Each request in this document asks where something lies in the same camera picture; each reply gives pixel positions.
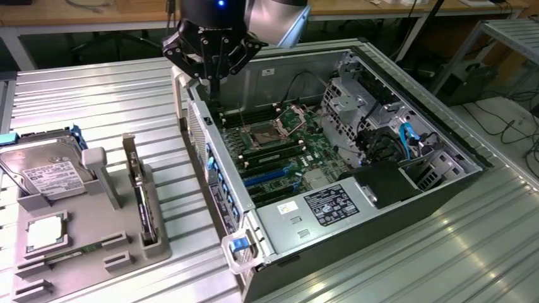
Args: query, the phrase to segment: blue cable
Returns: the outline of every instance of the blue cable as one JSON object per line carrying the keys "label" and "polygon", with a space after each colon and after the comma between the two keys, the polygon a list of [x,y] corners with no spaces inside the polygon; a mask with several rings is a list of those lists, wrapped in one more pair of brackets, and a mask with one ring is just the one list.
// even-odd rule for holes
{"label": "blue cable", "polygon": [[408,136],[413,137],[413,139],[418,140],[418,136],[414,133],[409,122],[404,122],[398,128],[400,142],[402,142],[402,146],[404,146],[404,150],[405,150],[405,158],[409,160],[409,159],[412,159],[412,157],[409,156],[409,147],[408,147],[408,141],[405,138],[405,134],[408,134]]}

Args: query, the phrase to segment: warning label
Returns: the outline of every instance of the warning label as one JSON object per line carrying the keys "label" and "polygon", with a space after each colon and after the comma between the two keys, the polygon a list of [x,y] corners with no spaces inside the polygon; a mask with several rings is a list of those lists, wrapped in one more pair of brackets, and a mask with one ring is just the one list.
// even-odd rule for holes
{"label": "warning label", "polygon": [[360,212],[338,184],[304,198],[321,226],[332,225]]}

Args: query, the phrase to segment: blue latch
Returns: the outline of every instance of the blue latch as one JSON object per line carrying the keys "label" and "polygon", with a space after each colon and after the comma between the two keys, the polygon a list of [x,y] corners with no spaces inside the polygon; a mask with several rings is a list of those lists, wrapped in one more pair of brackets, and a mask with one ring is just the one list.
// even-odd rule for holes
{"label": "blue latch", "polygon": [[236,251],[241,251],[244,249],[249,248],[249,240],[246,240],[246,237],[238,238],[232,240],[229,243],[229,250],[234,253]]}
{"label": "blue latch", "polygon": [[18,140],[17,133],[0,134],[0,146],[15,143]]}
{"label": "blue latch", "polygon": [[206,168],[210,169],[213,167],[213,162],[216,161],[216,159],[213,157],[209,157],[208,159],[208,164],[206,164]]}

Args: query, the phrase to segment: motherboard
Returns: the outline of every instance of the motherboard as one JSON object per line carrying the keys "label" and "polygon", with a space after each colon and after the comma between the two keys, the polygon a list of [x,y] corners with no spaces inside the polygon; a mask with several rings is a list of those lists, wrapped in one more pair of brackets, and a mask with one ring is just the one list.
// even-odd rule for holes
{"label": "motherboard", "polygon": [[334,182],[349,167],[304,105],[222,116],[220,134],[257,207]]}

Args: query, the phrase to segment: metal table surface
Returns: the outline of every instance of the metal table surface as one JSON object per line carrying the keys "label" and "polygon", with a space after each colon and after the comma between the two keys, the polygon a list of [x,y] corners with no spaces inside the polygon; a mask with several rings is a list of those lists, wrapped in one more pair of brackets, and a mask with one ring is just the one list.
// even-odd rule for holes
{"label": "metal table surface", "polygon": [[[361,48],[494,168],[430,217],[258,301],[539,302],[536,182],[493,149],[492,154],[486,141],[374,48],[368,44]],[[169,63],[150,59],[19,73],[13,101],[10,129],[41,131],[75,121],[89,145],[105,148],[109,170],[123,165],[119,134],[135,134],[139,156],[154,171],[170,237],[169,260],[57,302],[109,302],[110,298],[118,302],[240,302],[174,124]],[[11,182],[2,178],[3,302],[11,279],[13,194]]]}

